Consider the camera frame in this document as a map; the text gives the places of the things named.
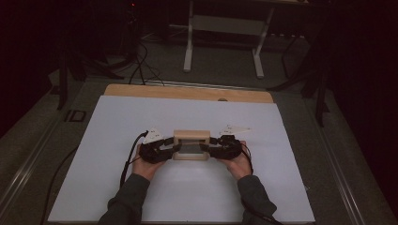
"white board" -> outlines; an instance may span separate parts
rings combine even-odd
[[[252,152],[254,175],[278,207],[274,217],[314,221],[276,104],[108,96],[99,99],[49,221],[98,221],[118,190],[134,140],[146,130],[167,138],[174,129],[204,129],[218,138],[227,125],[251,129],[236,138]],[[169,160],[151,182],[143,222],[240,222],[239,198],[236,181],[214,158]]]

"person's right hand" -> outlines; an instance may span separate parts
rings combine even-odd
[[[240,178],[247,175],[252,175],[250,162],[246,158],[246,156],[243,155],[243,153],[240,153],[238,157],[233,158],[231,160],[227,159],[217,159],[217,160],[225,164],[228,171],[232,174],[232,176],[234,176],[236,180],[239,180]]]

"sleeve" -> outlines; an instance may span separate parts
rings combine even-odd
[[[98,224],[141,224],[142,206],[149,184],[143,176],[133,173],[108,201],[108,211],[100,218]]]
[[[237,189],[239,190],[241,200],[247,206],[262,215],[272,217],[277,207],[272,203],[260,179],[254,175],[247,175],[237,181]],[[243,225],[257,225],[270,224],[265,222],[262,218],[255,216],[249,210],[245,209],[242,219]]]

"gray sweater sleeve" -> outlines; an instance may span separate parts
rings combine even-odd
[[[241,200],[244,201],[251,209],[261,213],[262,215],[272,218],[272,214],[276,211],[276,205],[272,203],[260,179],[254,175],[247,175],[237,181],[237,189],[239,190]],[[269,224],[260,217],[253,215],[248,210],[243,213],[243,225]]]
[[[149,184],[143,176],[133,173],[108,202],[108,211],[100,218],[98,224],[141,224],[142,206]]]

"person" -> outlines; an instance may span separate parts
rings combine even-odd
[[[165,162],[151,164],[138,156],[139,153],[137,152],[131,176],[108,202],[108,211],[100,218],[99,225],[141,224],[142,206],[146,191],[156,171]],[[245,206],[242,224],[272,224],[256,215],[256,213],[260,213],[268,218],[273,218],[272,214],[277,207],[269,200],[259,178],[252,175],[249,160],[243,154],[240,154],[232,160],[218,159],[218,161],[225,164],[227,170],[237,180],[237,189]]]

